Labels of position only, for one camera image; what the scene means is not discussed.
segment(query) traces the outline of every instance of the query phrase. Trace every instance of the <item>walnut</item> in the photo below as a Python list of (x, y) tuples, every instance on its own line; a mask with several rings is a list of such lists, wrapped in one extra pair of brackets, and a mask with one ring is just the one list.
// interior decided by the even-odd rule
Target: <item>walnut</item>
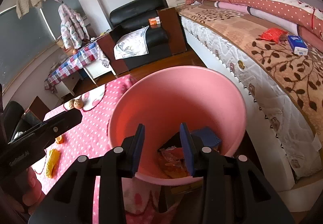
[(76, 100), (74, 101), (74, 107), (75, 107), (76, 109), (82, 109), (82, 108), (83, 108), (83, 106), (84, 106), (84, 103), (83, 103), (83, 101), (82, 101), (81, 99), (76, 99)]
[(71, 110), (72, 108), (74, 108), (74, 99), (71, 99), (70, 101), (67, 102), (66, 104), (66, 109), (67, 110)]

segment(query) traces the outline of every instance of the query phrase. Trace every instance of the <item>red packet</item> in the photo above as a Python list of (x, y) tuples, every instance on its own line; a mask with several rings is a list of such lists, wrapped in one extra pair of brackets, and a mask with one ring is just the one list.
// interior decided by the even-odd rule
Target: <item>red packet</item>
[(264, 31), (260, 38), (263, 39), (263, 40), (266, 40), (266, 41), (273, 41), (275, 42), (276, 44), (279, 43), (279, 38), (282, 36), (282, 35), (286, 35), (288, 34), (287, 31), (283, 31), (281, 29), (278, 29), (278, 28), (270, 28), (266, 31)]

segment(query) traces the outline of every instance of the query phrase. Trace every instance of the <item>pink jacket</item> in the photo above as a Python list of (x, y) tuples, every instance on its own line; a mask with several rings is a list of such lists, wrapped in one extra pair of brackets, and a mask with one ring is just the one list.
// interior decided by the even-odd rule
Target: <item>pink jacket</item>
[(81, 15), (75, 10), (63, 3), (59, 7), (59, 16), (62, 20), (61, 33), (65, 48), (74, 46), (78, 49), (84, 38), (90, 39)]

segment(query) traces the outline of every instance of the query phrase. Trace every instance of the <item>orange box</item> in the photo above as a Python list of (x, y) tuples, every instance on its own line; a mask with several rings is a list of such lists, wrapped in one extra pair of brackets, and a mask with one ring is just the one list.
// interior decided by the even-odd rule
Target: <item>orange box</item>
[(159, 16), (154, 17), (154, 18), (150, 18), (148, 20), (149, 20), (149, 25), (150, 26), (155, 25), (155, 24), (160, 24)]

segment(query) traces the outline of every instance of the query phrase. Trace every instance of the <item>pink polka dot blanket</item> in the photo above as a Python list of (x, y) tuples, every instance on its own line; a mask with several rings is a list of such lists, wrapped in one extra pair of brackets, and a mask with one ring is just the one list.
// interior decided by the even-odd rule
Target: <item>pink polka dot blanket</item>
[[(185, 0), (192, 4), (196, 0)], [(207, 0), (246, 5), (305, 27), (323, 40), (323, 11), (298, 0)]]
[[(46, 149), (46, 156), (32, 166), (45, 194), (49, 192), (78, 156), (86, 155), (89, 158), (94, 158), (103, 156), (111, 149), (107, 131), (110, 116), (121, 96), (135, 82), (132, 76), (126, 75), (77, 97), (84, 101), (84, 107), (81, 109), (83, 115), (81, 124), (63, 135), (64, 142), (62, 144), (54, 143), (48, 147)], [(55, 108), (46, 114), (45, 120), (64, 110), (66, 110), (65, 105)], [(61, 155), (58, 164), (54, 167), (54, 177), (47, 178), (45, 176), (45, 165), (49, 157), (49, 151), (53, 148), (59, 150)], [(94, 224), (99, 222), (99, 186), (100, 177), (97, 177), (93, 199)], [(159, 214), (156, 210), (160, 186), (133, 178), (122, 179), (122, 188), (127, 223), (150, 224), (154, 221), (154, 223), (168, 224), (172, 219), (176, 207), (163, 214)]]

